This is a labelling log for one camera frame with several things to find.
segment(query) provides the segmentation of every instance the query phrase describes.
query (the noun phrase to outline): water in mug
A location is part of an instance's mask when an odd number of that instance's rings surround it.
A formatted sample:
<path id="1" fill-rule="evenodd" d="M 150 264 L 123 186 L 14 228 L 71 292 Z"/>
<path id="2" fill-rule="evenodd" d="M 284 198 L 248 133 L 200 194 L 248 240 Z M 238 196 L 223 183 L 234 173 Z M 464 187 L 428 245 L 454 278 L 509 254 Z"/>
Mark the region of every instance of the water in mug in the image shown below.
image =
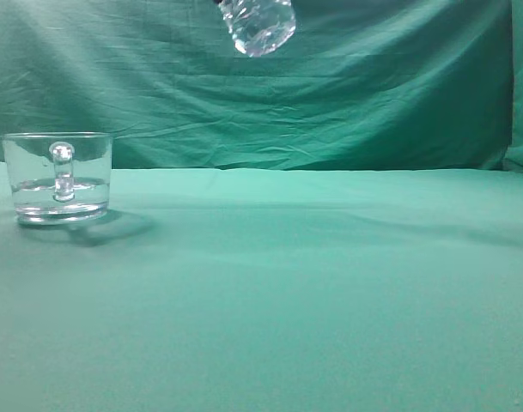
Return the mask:
<path id="1" fill-rule="evenodd" d="M 54 203 L 55 179 L 36 179 L 11 186 L 18 215 L 90 214 L 108 206 L 109 184 L 103 179 L 76 178 L 75 197 L 66 203 Z"/>
<path id="2" fill-rule="evenodd" d="M 53 140 L 14 140 L 3 143 L 15 212 L 20 221 L 49 223 L 78 221 L 103 215 L 108 206 L 111 170 L 110 143 L 102 139 L 66 139 L 76 148 L 74 196 L 55 196 L 54 165 L 49 155 Z"/>

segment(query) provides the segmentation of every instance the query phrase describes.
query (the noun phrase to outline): water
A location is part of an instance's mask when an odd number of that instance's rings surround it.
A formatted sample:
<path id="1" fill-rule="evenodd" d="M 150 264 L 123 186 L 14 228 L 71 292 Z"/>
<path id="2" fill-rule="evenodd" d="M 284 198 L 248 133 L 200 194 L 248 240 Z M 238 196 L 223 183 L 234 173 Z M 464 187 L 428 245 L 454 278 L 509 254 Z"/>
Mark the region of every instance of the water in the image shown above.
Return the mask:
<path id="1" fill-rule="evenodd" d="M 15 211 L 21 222 L 64 223 L 98 217 L 108 207 L 109 184 L 103 179 L 75 178 L 74 198 L 61 203 L 55 198 L 55 179 L 36 179 L 11 186 Z"/>

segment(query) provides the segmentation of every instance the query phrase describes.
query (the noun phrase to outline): clear glass cup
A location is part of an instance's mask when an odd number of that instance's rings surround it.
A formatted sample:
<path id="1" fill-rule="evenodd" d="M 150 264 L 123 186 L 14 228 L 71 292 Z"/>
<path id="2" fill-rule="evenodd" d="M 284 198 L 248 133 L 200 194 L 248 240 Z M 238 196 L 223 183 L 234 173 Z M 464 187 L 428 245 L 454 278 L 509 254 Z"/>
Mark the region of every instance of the clear glass cup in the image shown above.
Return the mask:
<path id="1" fill-rule="evenodd" d="M 22 133 L 5 135 L 2 142 L 20 223 L 69 223 L 106 213 L 111 135 Z"/>

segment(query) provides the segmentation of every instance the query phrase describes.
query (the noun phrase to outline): table surface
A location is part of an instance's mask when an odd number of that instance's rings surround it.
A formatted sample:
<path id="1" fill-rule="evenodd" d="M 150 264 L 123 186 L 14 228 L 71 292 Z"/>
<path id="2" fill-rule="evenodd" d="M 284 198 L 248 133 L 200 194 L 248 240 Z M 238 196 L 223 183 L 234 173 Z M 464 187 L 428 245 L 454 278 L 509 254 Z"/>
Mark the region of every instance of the table surface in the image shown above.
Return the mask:
<path id="1" fill-rule="evenodd" d="M 113 172 L 15 224 L 0 411 L 523 411 L 523 174 Z"/>

